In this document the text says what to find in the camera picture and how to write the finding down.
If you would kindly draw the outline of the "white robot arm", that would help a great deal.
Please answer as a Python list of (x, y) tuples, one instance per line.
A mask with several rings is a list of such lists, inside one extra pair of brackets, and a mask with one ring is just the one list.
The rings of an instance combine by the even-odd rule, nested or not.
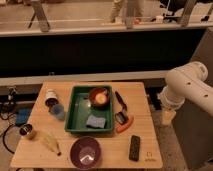
[(166, 86), (159, 94), (164, 108), (178, 110), (188, 99), (213, 116), (213, 87), (205, 83), (207, 67), (194, 61), (169, 70), (165, 76)]

